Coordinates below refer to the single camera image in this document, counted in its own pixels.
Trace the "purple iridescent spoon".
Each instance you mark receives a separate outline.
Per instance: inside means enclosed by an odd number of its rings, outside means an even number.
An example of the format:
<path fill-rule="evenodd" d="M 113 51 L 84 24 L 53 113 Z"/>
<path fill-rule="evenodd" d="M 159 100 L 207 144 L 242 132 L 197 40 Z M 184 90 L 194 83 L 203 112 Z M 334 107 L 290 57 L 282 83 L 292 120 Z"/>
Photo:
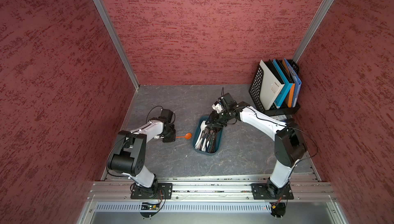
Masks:
<path fill-rule="evenodd" d="M 215 152 L 216 140 L 217 140 L 218 132 L 220 132 L 220 130 L 221 130 L 220 128 L 214 128 L 214 129 L 213 129 L 212 143 L 211 143 L 210 153 L 214 153 L 214 152 Z"/>

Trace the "teal plastic storage box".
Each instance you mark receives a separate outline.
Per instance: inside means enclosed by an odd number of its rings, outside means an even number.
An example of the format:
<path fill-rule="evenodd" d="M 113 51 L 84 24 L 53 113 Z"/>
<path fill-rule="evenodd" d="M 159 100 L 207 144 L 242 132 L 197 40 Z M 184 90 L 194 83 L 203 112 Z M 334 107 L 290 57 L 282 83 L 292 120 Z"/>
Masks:
<path fill-rule="evenodd" d="M 194 134 L 194 136 L 192 137 L 192 146 L 195 149 L 195 144 L 197 142 L 197 139 L 200 135 L 200 125 L 202 123 L 202 121 L 206 121 L 208 120 L 209 116 L 202 116 L 199 120 L 198 126 L 196 128 L 196 132 Z M 216 140 L 216 148 L 215 148 L 215 152 L 214 153 L 210 153 L 210 148 L 211 148 L 211 143 L 212 143 L 212 134 L 213 134 L 213 129 L 215 127 L 211 128 L 211 127 L 206 127 L 203 133 L 203 140 L 201 142 L 201 145 L 199 146 L 198 149 L 195 149 L 197 152 L 205 154 L 205 155 L 215 155 L 220 148 L 220 144 L 221 144 L 221 138 L 222 138 L 222 133 L 223 133 L 223 128 L 220 128 L 220 132 L 218 132 L 218 136 L 217 136 L 217 140 Z"/>

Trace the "orange handled spoon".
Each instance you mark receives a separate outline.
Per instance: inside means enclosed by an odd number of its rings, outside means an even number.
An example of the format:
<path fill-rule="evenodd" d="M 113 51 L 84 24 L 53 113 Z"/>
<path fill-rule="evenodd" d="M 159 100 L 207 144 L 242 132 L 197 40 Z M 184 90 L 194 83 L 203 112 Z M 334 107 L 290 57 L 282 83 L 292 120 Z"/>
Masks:
<path fill-rule="evenodd" d="M 177 136 L 176 138 L 191 139 L 192 138 L 192 134 L 191 133 L 186 133 L 185 135 Z"/>

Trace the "white plastic spoon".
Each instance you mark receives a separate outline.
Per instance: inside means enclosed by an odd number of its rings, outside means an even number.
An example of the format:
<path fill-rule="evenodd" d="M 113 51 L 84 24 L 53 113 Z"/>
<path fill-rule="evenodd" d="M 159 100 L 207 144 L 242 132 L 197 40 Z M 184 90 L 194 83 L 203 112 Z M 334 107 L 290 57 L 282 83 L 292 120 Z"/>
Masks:
<path fill-rule="evenodd" d="M 197 142 L 196 142 L 196 144 L 195 144 L 195 149 L 198 149 L 199 146 L 201 145 L 201 142 L 202 142 L 202 140 L 203 140 L 203 133 L 204 133 L 204 130 L 205 130 L 206 127 L 207 127 L 206 121 L 204 120 L 204 121 L 202 121 L 202 123 L 201 123 L 201 125 L 200 125 L 201 131 L 200 131 L 200 135 L 199 135 L 199 137 L 198 137 L 198 139 L 197 139 Z"/>

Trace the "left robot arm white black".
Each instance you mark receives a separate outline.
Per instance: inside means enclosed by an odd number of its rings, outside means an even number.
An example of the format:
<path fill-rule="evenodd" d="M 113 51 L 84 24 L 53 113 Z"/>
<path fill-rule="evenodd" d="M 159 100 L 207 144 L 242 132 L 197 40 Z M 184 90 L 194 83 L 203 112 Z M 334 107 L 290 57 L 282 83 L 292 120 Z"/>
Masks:
<path fill-rule="evenodd" d="M 152 188 L 156 176 L 145 166 L 146 145 L 153 139 L 164 143 L 175 141 L 175 127 L 171 121 L 155 118 L 131 131 L 121 131 L 107 159 L 107 169 L 127 176 L 138 186 Z"/>

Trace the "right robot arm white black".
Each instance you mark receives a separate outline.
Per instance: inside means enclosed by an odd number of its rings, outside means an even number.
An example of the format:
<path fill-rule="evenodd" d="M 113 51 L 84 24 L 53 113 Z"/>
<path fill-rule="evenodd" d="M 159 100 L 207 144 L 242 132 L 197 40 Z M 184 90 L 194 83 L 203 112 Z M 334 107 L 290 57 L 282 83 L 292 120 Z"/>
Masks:
<path fill-rule="evenodd" d="M 206 122 L 207 127 L 223 128 L 230 120 L 236 119 L 257 128 L 274 141 L 274 155 L 277 161 L 267 184 L 272 191 L 284 188 L 294 167 L 307 151 L 305 139 L 298 125 L 293 120 L 284 122 L 273 119 L 245 103 L 226 107 L 215 102 L 212 108 L 213 111 Z"/>

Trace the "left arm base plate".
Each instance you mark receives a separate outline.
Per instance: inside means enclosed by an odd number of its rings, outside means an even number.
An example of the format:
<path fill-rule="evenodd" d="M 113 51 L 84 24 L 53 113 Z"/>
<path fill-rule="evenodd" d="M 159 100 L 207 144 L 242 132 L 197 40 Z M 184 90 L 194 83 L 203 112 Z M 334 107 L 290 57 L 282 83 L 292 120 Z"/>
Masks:
<path fill-rule="evenodd" d="M 130 187 L 130 198 L 168 200 L 171 199 L 172 188 L 172 183 L 154 183 L 151 188 L 145 188 L 134 184 Z"/>

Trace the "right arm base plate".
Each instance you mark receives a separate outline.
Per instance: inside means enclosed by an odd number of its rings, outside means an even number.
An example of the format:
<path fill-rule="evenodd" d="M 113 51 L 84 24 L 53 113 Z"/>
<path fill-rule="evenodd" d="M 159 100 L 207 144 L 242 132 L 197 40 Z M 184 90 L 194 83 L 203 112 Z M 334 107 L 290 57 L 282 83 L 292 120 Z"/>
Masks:
<path fill-rule="evenodd" d="M 283 188 L 277 188 L 273 184 L 251 184 L 251 193 L 254 200 L 277 201 L 279 199 L 294 199 L 290 183 L 287 183 Z"/>

